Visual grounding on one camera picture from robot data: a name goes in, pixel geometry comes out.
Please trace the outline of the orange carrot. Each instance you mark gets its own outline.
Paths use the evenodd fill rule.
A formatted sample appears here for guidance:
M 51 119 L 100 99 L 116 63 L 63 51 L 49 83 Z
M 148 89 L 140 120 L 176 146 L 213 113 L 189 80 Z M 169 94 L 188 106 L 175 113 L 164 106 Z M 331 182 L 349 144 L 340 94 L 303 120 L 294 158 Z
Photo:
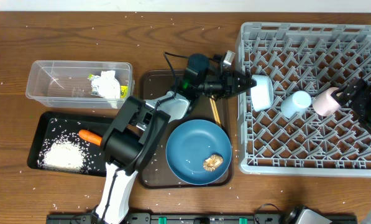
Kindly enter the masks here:
M 90 143 L 93 143 L 97 146 L 100 146 L 101 145 L 101 141 L 102 141 L 102 137 L 95 134 L 95 133 L 92 133 L 91 131 L 88 131 L 88 130 L 85 130 L 85 129 L 81 129 L 79 132 L 78 132 L 78 135 L 81 139 L 87 141 L 87 142 L 90 142 Z

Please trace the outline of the pink cup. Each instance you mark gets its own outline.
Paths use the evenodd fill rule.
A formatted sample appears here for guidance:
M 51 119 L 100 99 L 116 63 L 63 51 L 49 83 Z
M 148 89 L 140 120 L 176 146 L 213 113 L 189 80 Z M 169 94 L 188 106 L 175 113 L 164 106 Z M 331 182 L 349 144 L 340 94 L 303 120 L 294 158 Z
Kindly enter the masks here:
M 312 106 L 318 115 L 326 117 L 341 108 L 340 104 L 331 96 L 336 90 L 338 90 L 337 87 L 330 87 L 315 97 Z

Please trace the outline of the yellow snack wrapper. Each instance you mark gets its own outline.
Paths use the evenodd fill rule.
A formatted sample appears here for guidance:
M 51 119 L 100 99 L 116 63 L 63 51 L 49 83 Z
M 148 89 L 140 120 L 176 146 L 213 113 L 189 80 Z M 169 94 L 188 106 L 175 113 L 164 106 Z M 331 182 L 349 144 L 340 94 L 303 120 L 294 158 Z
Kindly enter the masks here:
M 92 75 L 88 80 L 91 82 L 91 94 L 107 99 L 122 99 L 127 96 L 127 85 L 122 86 L 115 75 Z

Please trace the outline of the brown food scrap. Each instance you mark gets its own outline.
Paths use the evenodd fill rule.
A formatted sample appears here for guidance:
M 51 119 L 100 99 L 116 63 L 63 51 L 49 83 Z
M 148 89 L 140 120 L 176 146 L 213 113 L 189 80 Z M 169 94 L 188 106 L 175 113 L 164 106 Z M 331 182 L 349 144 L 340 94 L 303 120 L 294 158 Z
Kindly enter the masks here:
M 215 171 L 223 163 L 223 158 L 220 155 L 213 154 L 203 162 L 203 169 L 208 172 Z

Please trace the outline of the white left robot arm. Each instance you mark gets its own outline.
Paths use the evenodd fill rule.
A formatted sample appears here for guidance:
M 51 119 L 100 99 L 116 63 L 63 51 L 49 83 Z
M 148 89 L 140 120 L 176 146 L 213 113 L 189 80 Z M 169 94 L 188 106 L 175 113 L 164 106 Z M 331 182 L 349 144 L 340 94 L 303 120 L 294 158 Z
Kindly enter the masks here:
M 129 197 L 137 174 L 151 160 L 168 123 L 187 116 L 200 96 L 219 100 L 239 95 L 257 82 L 232 69 L 233 52 L 208 58 L 187 57 L 182 78 L 154 100 L 128 97 L 99 144 L 104 152 L 106 181 L 92 223 L 120 223 L 129 211 Z

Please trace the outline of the white tissue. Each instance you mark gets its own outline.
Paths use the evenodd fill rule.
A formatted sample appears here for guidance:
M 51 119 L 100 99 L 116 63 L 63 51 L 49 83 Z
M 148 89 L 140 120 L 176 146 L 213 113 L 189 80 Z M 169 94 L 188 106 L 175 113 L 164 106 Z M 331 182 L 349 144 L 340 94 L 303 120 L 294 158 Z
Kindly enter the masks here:
M 107 99 L 112 108 L 118 109 L 117 100 L 121 98 L 121 86 L 115 74 L 114 70 L 108 70 L 90 77 L 91 94 Z

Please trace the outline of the blue plate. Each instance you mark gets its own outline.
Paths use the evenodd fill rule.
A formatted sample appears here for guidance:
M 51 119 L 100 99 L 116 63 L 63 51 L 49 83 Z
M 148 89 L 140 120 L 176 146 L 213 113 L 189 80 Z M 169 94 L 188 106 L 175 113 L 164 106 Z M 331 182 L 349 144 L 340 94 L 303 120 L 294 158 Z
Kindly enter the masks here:
M 207 185 L 220 179 L 230 168 L 232 145 L 226 132 L 213 122 L 193 119 L 177 126 L 166 144 L 166 160 L 170 170 L 183 182 Z M 212 156 L 222 158 L 214 170 L 204 163 Z

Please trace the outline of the light blue rice bowl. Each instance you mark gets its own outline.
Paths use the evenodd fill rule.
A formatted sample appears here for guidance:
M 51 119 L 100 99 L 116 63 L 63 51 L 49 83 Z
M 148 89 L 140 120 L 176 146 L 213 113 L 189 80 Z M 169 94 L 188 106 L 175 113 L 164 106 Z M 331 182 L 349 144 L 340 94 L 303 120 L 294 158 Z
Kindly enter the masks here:
M 266 75 L 253 75 L 256 86 L 250 89 L 253 109 L 256 112 L 271 108 L 274 94 L 271 79 Z

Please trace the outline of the light blue cup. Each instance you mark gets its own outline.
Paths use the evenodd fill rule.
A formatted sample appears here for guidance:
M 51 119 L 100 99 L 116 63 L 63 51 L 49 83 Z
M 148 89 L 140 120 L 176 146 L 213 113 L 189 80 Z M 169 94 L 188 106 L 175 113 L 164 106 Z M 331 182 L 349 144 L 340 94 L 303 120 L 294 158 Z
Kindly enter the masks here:
M 306 91 L 296 91 L 282 101 L 280 109 L 284 117 L 291 118 L 295 113 L 304 114 L 311 103 L 312 97 Z

